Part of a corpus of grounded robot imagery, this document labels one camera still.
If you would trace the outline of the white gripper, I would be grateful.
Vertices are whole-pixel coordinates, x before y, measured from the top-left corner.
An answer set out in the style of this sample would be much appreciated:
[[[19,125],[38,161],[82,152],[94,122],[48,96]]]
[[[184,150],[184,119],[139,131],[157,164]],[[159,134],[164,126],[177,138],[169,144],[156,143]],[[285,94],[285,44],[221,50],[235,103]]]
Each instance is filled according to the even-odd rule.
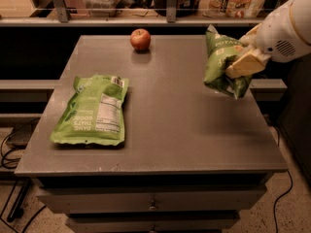
[[[306,0],[288,1],[239,41],[257,49],[244,53],[225,69],[231,79],[262,71],[269,55],[273,61],[283,63],[302,57],[306,54]]]

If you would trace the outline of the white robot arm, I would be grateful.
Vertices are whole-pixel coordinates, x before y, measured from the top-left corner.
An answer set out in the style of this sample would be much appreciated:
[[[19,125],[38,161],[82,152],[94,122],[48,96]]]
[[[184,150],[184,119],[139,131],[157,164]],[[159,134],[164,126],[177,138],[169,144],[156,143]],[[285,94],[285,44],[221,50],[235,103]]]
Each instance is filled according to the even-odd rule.
[[[240,38],[244,48],[225,69],[231,79],[287,63],[311,52],[311,0],[289,0]]]

